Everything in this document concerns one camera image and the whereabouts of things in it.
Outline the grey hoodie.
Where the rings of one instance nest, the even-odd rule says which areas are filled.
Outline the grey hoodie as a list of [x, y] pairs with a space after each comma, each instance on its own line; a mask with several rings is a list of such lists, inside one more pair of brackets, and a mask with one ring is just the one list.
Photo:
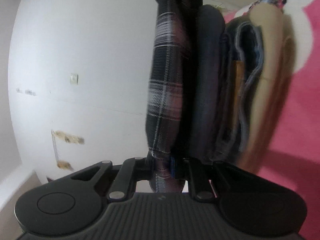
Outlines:
[[235, 31], [235, 49], [238, 59], [244, 63], [243, 84], [240, 90], [238, 108], [239, 125], [235, 143], [238, 151], [244, 152], [249, 136], [249, 106], [247, 96], [260, 76], [264, 64], [264, 46], [261, 29], [249, 21], [239, 24]]

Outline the black white plaid shirt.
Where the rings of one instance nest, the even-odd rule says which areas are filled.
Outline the black white plaid shirt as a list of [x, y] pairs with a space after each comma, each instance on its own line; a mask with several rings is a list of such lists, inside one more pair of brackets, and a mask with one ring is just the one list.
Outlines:
[[183, 86], [192, 64], [192, 31], [203, 0], [156, 0], [157, 18], [148, 87], [146, 138], [153, 161], [149, 181], [156, 193], [181, 192], [174, 176], [174, 146], [183, 109]]

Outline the pink floral bed blanket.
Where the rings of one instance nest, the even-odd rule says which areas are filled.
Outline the pink floral bed blanket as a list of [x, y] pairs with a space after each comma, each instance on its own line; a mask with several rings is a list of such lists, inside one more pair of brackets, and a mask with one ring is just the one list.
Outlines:
[[[233, 30], [250, 21], [249, 6], [227, 20]], [[291, 82], [262, 174], [300, 194], [310, 213], [319, 211], [319, 0], [287, 0], [283, 14], [291, 18], [296, 57]], [[253, 95], [248, 96], [249, 117]]]

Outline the beige garment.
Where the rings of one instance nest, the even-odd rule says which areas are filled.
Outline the beige garment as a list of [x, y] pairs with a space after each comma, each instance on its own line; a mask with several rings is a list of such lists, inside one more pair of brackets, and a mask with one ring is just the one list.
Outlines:
[[261, 29], [264, 63], [251, 105], [248, 143], [237, 166], [256, 174], [288, 92], [296, 45], [291, 18], [275, 5], [255, 5], [249, 11], [249, 19]]

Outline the dark grey garment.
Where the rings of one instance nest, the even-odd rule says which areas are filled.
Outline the dark grey garment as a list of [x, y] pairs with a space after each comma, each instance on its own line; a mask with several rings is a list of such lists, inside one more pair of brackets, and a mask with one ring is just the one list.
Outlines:
[[200, 8], [199, 73], [190, 155], [205, 164], [218, 158], [218, 141], [226, 124], [231, 93], [231, 37], [219, 10]]

